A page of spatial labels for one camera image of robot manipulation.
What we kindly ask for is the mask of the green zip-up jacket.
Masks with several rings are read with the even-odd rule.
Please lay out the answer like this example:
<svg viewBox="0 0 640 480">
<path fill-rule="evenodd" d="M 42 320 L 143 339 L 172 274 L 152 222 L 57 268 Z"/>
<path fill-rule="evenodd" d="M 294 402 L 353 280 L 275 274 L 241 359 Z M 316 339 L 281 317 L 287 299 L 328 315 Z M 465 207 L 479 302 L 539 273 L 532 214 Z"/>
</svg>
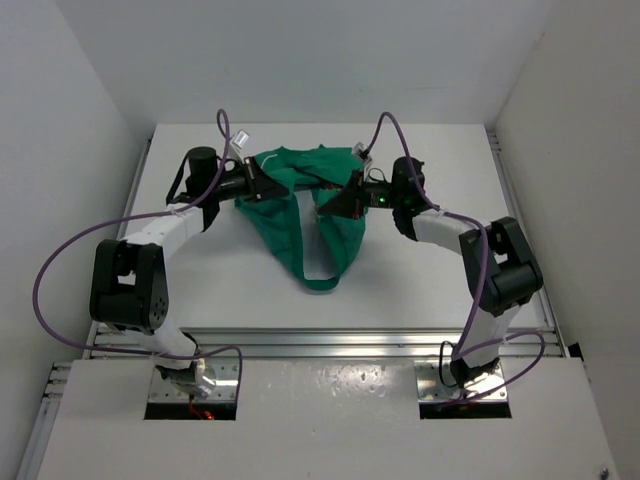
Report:
<svg viewBox="0 0 640 480">
<path fill-rule="evenodd" d="M 237 200 L 270 253 L 302 287 L 328 292 L 356 260 L 365 231 L 364 217 L 319 215 L 317 209 L 362 170 L 351 147 L 319 145 L 308 150 L 279 147 L 254 156 L 264 170 L 289 188 L 287 197 L 264 202 Z"/>
</svg>

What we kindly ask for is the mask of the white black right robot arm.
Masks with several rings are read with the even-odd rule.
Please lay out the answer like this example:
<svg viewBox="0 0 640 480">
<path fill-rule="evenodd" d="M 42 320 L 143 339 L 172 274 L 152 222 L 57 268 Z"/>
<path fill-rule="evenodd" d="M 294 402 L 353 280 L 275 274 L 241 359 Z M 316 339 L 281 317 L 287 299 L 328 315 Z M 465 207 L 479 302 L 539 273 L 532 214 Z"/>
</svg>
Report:
<svg viewBox="0 0 640 480">
<path fill-rule="evenodd" d="M 449 363 L 461 388 L 497 366 L 499 345 L 519 309 L 543 287 L 543 275 L 518 220 L 507 216 L 484 225 L 436 206 L 426 197 L 422 165 L 399 158 L 389 181 L 369 181 L 355 171 L 319 212 L 357 219 L 367 209 L 389 209 L 403 236 L 461 257 L 472 305 Z"/>
</svg>

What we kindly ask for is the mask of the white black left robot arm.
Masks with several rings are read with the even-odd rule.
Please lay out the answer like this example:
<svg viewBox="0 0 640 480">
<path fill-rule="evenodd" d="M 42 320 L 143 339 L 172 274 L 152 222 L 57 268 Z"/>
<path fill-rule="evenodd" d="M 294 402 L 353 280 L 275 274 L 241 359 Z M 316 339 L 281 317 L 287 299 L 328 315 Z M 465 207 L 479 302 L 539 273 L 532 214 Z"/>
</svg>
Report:
<svg viewBox="0 0 640 480">
<path fill-rule="evenodd" d="M 213 392 L 213 371 L 196 340 L 168 316 L 166 261 L 206 231 L 227 200 L 279 199 L 289 189 L 253 157 L 221 159 L 212 147 L 190 149 L 165 201 L 167 208 L 141 230 L 96 249 L 90 315 L 148 351 L 161 378 L 191 399 Z"/>
</svg>

